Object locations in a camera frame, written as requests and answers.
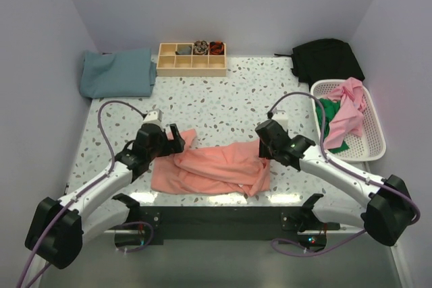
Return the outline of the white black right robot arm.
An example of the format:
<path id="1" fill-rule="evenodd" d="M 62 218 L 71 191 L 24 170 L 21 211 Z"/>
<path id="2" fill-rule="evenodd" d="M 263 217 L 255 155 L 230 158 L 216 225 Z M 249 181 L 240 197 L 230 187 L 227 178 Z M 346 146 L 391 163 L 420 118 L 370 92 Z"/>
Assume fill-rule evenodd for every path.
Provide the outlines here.
<path id="1" fill-rule="evenodd" d="M 375 241 L 393 246 L 418 219 L 418 209 L 400 177 L 382 178 L 327 156 L 313 140 L 301 135 L 289 137 L 273 119 L 257 126 L 255 132 L 261 157 L 318 177 L 365 209 L 358 216 L 346 215 L 340 223 L 362 227 Z"/>

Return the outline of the salmon pink t shirt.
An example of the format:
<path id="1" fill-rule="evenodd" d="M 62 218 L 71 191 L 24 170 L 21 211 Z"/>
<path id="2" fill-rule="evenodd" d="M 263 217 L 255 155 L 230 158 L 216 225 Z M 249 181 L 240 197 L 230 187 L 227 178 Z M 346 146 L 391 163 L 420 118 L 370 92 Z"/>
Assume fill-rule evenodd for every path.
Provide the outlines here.
<path id="1" fill-rule="evenodd" d="M 251 197 L 270 189 L 270 162 L 259 157 L 258 140 L 193 149 L 196 131 L 189 129 L 181 137 L 183 152 L 154 160 L 152 190 L 174 195 L 238 192 Z"/>

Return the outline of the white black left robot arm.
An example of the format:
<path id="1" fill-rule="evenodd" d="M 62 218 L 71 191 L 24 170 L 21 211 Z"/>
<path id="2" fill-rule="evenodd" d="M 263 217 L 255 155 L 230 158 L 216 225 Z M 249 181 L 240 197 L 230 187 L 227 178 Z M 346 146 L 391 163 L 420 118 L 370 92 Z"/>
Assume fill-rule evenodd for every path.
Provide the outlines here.
<path id="1" fill-rule="evenodd" d="M 58 269 L 69 266 L 84 243 L 84 221 L 118 190 L 147 172 L 158 157 L 181 153 L 185 141 L 178 127 L 172 138 L 154 123 L 143 123 L 136 138 L 117 153 L 99 176 L 58 200 L 45 198 L 36 207 L 24 245 Z"/>

